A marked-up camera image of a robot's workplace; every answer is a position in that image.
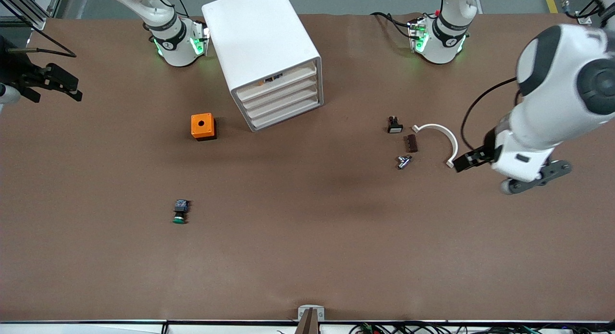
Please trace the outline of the orange box with hole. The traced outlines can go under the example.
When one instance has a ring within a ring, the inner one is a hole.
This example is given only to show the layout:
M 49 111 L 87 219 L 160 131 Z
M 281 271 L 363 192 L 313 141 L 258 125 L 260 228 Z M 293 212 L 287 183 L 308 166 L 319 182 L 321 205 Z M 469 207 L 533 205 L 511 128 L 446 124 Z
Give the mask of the orange box with hole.
M 217 120 L 209 112 L 191 115 L 190 131 L 196 141 L 215 140 L 218 137 Z

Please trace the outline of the green push button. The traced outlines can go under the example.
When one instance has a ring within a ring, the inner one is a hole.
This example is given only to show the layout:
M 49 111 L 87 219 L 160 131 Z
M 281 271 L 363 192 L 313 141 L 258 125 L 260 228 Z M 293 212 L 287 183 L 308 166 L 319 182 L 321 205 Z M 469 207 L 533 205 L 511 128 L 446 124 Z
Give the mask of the green push button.
M 173 212 L 175 216 L 172 220 L 172 223 L 175 224 L 186 224 L 187 223 L 187 214 L 190 212 L 190 201 L 185 199 L 178 199 L 175 202 Z

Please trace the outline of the white table edge rail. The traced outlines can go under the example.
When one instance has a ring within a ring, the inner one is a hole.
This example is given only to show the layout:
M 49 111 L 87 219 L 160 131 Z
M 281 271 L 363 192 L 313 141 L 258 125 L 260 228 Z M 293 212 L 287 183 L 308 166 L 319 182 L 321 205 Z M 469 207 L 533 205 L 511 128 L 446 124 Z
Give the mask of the white table edge rail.
M 297 320 L 4 321 L 0 334 L 294 334 Z M 320 334 L 615 334 L 610 321 L 325 320 Z

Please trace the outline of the aluminium frame post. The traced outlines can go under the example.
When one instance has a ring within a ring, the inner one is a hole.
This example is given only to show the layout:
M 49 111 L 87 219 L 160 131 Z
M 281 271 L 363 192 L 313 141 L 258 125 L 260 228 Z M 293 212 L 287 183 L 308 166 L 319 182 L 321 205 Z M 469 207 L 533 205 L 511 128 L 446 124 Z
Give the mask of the aluminium frame post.
M 0 0 L 0 27 L 34 26 L 42 29 L 55 17 L 60 0 Z
M 575 19 L 591 17 L 597 14 L 600 17 L 601 28 L 611 28 L 615 30 L 615 0 L 591 0 L 589 6 L 592 6 L 588 12 L 580 12 L 580 14 L 572 14 Z

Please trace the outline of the grey metal bracket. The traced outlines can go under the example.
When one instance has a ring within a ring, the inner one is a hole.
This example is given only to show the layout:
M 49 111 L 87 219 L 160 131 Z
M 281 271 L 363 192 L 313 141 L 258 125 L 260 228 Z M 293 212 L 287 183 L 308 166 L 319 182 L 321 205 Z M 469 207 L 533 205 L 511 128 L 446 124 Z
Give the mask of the grey metal bracket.
M 320 305 L 301 305 L 298 307 L 298 319 L 301 321 L 302 317 L 306 313 L 312 313 L 312 316 L 317 319 L 318 322 L 325 321 L 325 308 Z

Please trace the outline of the white drawer cabinet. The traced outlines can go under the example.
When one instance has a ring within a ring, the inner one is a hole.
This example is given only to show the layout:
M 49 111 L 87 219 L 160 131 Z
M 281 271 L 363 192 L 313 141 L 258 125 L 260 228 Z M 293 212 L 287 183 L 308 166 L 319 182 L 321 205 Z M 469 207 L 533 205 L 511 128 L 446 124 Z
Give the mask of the white drawer cabinet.
M 289 0 L 216 0 L 202 14 L 229 93 L 252 132 L 260 130 L 248 123 L 235 90 L 257 80 L 316 61 L 324 104 L 321 56 Z

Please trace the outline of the brown post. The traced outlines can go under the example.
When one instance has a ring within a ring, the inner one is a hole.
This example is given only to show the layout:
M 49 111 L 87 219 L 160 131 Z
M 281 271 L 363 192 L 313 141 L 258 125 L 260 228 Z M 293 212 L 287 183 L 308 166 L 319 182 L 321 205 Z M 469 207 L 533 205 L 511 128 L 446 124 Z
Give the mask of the brown post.
M 294 334 L 320 334 L 319 322 L 312 313 L 306 313 L 296 326 Z

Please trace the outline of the white plastic drawer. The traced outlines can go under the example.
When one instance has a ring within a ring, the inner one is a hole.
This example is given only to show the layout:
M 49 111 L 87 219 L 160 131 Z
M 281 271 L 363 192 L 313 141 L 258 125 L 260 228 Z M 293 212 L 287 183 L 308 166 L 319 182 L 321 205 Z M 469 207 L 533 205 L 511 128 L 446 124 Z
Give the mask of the white plastic drawer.
M 244 102 L 244 108 L 252 124 L 260 126 L 296 111 L 303 100 L 317 100 L 317 92 L 317 82 L 306 79 L 250 99 Z
M 316 94 L 304 90 L 282 99 L 273 100 L 246 111 L 248 123 L 254 131 L 268 128 L 297 115 L 318 108 L 323 102 Z
M 237 98 L 248 115 L 255 117 L 283 108 L 297 96 L 302 96 L 302 91 L 316 93 L 316 85 L 316 71 L 293 70 L 270 82 L 238 89 Z
M 310 78 L 316 75 L 317 64 L 316 61 L 309 61 L 305 64 L 297 65 L 290 69 L 286 69 L 281 73 L 283 73 L 283 76 L 281 76 L 281 78 L 277 78 L 273 82 L 264 85 L 258 85 L 258 82 L 260 80 L 257 80 L 257 82 L 255 82 L 254 84 L 249 84 L 242 88 L 238 88 L 235 90 L 235 95 L 237 95 L 237 98 L 239 100 L 246 101 L 273 93 L 277 89 L 286 88 L 291 84 L 296 84 L 297 82 L 299 82 L 299 80 Z

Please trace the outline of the white curved bracket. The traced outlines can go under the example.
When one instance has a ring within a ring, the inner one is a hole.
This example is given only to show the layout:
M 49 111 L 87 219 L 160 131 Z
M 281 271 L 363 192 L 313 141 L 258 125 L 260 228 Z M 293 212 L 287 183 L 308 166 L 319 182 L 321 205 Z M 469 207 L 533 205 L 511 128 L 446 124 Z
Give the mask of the white curved bracket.
M 459 152 L 459 143 L 458 143 L 458 140 L 457 140 L 455 134 L 449 128 L 447 128 L 446 126 L 443 126 L 441 124 L 423 124 L 422 126 L 418 126 L 417 124 L 414 124 L 412 126 L 412 130 L 415 133 L 419 133 L 419 132 L 422 132 L 423 130 L 428 130 L 428 129 L 440 132 L 440 133 L 444 134 L 448 138 L 448 140 L 450 141 L 451 146 L 452 146 L 452 154 L 446 160 L 446 165 L 449 168 L 454 168 L 455 167 L 454 166 L 454 160 L 455 160 L 455 157 L 457 156 L 457 154 Z

